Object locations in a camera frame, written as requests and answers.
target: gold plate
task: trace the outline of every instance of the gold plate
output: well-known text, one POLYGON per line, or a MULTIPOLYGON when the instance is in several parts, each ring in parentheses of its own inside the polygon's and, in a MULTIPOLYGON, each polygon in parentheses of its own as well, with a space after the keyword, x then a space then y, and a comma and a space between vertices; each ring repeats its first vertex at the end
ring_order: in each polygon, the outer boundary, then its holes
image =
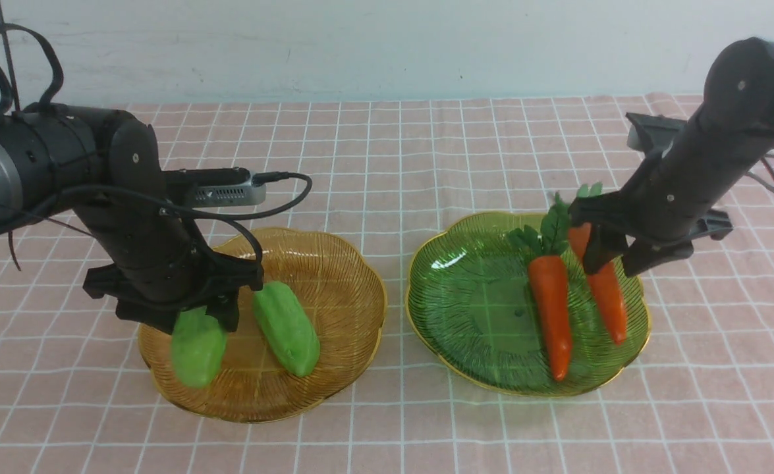
POLYGON ((448 368, 484 388, 514 396, 577 396, 609 383, 651 333, 642 279, 615 261, 627 306, 627 340, 615 345, 579 260, 570 250, 568 320, 574 340, 568 375, 553 380, 524 255, 507 240, 540 226, 542 213, 477 213, 428 240, 410 262, 404 308, 410 326, 448 368))
MULTIPOLYGON (((383 280, 348 241, 323 232, 259 228, 264 281, 281 281, 299 297, 321 345, 314 372, 298 378, 269 351, 252 315, 252 291, 238 298, 240 322, 228 337, 220 374, 204 389, 179 383, 167 334, 140 327, 140 354, 155 387, 177 407, 203 417, 263 423, 296 416, 352 384, 369 367, 387 315, 383 280)), ((242 237, 215 248, 239 258, 254 251, 242 237)))

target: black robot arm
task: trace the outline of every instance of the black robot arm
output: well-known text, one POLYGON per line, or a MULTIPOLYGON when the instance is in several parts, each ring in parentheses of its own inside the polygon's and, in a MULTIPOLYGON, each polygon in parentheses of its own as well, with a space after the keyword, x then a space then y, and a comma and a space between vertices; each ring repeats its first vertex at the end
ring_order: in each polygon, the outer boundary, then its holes
POLYGON ((722 51, 690 119, 627 118, 642 164, 620 190, 570 206, 572 225, 592 225, 589 274, 620 256, 634 276, 689 258, 693 240, 730 233, 729 216, 712 206, 774 150, 774 43, 750 38, 722 51))
POLYGON ((55 104, 61 65, 47 40, 34 36, 53 69, 40 102, 11 108, 13 90, 0 69, 0 235, 71 210, 113 263, 88 270, 83 289, 117 300, 118 318, 172 333, 182 310, 207 306, 227 331, 237 328, 240 288, 263 288, 260 243, 236 220, 258 219, 296 205, 312 181, 296 173, 252 174, 242 168, 162 171, 155 132, 128 111, 55 104), (197 207, 254 206, 266 184, 306 181, 296 200, 278 209, 221 216, 197 207), (241 231, 255 258, 209 248, 196 219, 218 219, 241 231))

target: toy carrot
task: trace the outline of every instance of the toy carrot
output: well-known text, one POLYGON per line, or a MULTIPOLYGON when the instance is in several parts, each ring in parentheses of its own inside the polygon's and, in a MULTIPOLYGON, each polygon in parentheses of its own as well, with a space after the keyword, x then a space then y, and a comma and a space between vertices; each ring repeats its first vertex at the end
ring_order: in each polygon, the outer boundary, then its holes
MULTIPOLYGON (((590 190, 588 185, 583 185, 577 191, 578 198, 597 196, 603 191, 601 183, 592 186, 590 190)), ((563 205, 559 195, 556 197, 557 205, 563 205)), ((580 264, 583 262, 583 255, 586 254, 586 245, 589 242, 592 226, 588 223, 580 227, 571 227, 568 229, 568 243, 571 251, 577 255, 580 264)), ((624 294, 618 279, 615 276, 615 264, 612 261, 607 263, 594 275, 586 276, 586 282, 592 291, 597 304, 597 310, 603 318, 603 324, 609 331, 612 340, 621 345, 627 339, 627 308, 624 305, 624 294)))
POLYGON ((507 235, 511 243, 532 252, 528 280, 534 294, 553 380, 562 381, 571 361, 571 327, 568 323, 568 270, 562 260, 567 249, 568 216, 555 204, 542 219, 539 231, 516 228, 507 235))

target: carrot leaves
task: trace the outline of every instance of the carrot leaves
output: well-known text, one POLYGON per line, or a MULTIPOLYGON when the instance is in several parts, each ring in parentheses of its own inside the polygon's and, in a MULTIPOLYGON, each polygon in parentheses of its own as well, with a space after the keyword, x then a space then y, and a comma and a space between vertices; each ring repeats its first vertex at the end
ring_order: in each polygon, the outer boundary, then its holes
MULTIPOLYGON (((591 187, 588 184, 580 186, 576 197, 591 198, 600 196, 603 192, 603 184, 598 181, 591 187)), ((539 229, 528 225, 523 228, 514 228, 507 233, 507 240, 514 246, 529 249, 536 256, 562 255, 568 248, 568 207, 570 204, 559 197, 559 192, 553 196, 553 204, 547 210, 539 229)))
POLYGON ((557 193, 555 202, 547 210, 539 226, 542 234, 541 255, 562 255, 568 248, 568 208, 561 202, 557 193))
POLYGON ((526 247, 535 255, 542 255, 542 236, 529 225, 523 228, 514 228, 507 233, 507 239, 518 248, 526 247))

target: white wall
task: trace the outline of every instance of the white wall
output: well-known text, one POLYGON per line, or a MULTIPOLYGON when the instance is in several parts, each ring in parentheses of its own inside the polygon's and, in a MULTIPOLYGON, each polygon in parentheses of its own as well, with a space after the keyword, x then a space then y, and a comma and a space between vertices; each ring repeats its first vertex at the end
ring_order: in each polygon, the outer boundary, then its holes
MULTIPOLYGON (((730 42, 774 40, 774 0, 4 2, 80 104, 699 92, 730 42)), ((47 69, 23 38, 29 102, 47 69)))

